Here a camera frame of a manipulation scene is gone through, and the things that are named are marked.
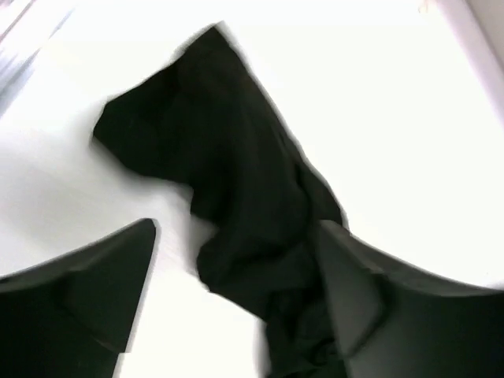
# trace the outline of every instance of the black fabric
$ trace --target black fabric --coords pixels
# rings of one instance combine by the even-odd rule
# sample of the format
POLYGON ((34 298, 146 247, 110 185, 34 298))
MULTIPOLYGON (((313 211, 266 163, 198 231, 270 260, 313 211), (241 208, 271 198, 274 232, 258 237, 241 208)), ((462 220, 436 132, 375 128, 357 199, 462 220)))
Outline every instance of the black fabric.
POLYGON ((219 228, 200 279, 265 321, 271 378, 346 376, 313 253, 317 220, 344 224, 342 211, 219 27, 107 103, 94 138, 139 175, 194 190, 192 214, 219 228))
POLYGON ((126 346, 156 228, 141 220, 82 250, 0 280, 0 376, 112 378, 126 346))

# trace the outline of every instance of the black plastic object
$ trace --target black plastic object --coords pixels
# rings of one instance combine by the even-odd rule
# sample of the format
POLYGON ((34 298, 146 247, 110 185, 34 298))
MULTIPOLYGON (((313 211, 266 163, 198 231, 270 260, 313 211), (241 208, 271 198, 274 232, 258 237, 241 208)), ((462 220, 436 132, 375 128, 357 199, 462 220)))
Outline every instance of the black plastic object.
POLYGON ((331 221, 318 243, 349 378, 504 377, 504 291, 416 269, 331 221))
POLYGON ((0 376, 111 378, 126 351, 156 228, 140 220, 0 280, 0 376))

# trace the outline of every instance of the black garment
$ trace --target black garment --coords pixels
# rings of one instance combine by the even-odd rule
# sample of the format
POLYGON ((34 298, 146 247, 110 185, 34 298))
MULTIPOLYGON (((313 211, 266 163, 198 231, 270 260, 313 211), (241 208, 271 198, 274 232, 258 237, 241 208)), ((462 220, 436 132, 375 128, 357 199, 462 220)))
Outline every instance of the black garment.
POLYGON ((265 321, 270 377, 346 376, 312 232, 342 212, 216 26, 110 101, 94 137, 126 168, 192 187, 191 212, 219 228, 200 279, 265 321))

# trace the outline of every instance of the black cloth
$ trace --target black cloth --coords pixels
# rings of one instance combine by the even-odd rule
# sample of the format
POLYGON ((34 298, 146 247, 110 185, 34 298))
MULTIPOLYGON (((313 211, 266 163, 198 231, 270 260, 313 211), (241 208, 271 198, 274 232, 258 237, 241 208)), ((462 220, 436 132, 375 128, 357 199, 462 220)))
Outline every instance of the black cloth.
POLYGON ((94 140, 141 176, 193 189, 191 213, 218 227, 199 277, 265 321, 269 377, 346 376, 313 253, 317 220, 344 216, 221 27, 108 102, 94 140))

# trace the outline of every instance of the white table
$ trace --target white table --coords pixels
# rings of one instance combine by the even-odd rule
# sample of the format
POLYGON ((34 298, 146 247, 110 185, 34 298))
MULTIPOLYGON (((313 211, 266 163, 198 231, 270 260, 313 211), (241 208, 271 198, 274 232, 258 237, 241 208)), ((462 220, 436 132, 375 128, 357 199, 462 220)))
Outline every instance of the white table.
POLYGON ((88 146, 108 96, 224 19, 357 236, 457 280, 504 282, 504 135, 481 84, 436 15, 343 3, 81 6, 0 123, 0 276, 153 217, 154 276, 118 376, 258 376, 259 321, 187 273, 212 231, 191 220, 190 193, 88 146))

